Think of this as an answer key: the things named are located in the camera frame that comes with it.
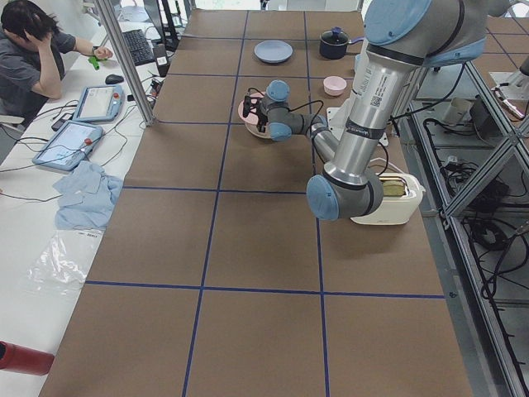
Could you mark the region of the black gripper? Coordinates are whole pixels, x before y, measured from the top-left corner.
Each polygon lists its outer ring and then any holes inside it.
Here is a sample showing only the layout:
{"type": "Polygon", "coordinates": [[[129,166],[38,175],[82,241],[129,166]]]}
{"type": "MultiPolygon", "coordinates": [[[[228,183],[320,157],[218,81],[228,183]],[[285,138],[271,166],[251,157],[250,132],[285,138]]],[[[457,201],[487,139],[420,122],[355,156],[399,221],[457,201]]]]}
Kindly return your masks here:
{"type": "Polygon", "coordinates": [[[259,133],[265,133],[268,118],[261,109],[262,93],[247,93],[241,102],[241,120],[247,127],[257,128],[259,133]]]}

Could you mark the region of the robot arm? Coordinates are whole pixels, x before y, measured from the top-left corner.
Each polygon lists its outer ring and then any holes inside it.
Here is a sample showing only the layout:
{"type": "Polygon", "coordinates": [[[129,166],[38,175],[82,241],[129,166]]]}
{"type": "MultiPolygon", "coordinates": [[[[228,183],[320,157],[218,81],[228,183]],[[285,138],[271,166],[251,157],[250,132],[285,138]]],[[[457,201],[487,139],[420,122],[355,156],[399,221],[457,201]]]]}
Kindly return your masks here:
{"type": "Polygon", "coordinates": [[[383,185],[369,161],[409,75],[421,67],[463,64],[484,51],[487,19],[511,1],[373,1],[365,15],[365,47],[354,99],[340,138],[318,115],[288,107],[289,86],[272,81],[260,98],[245,96],[243,114],[274,141],[304,135],[325,161],[307,183],[307,201],[321,220],[355,218],[382,203],[383,185]]]}

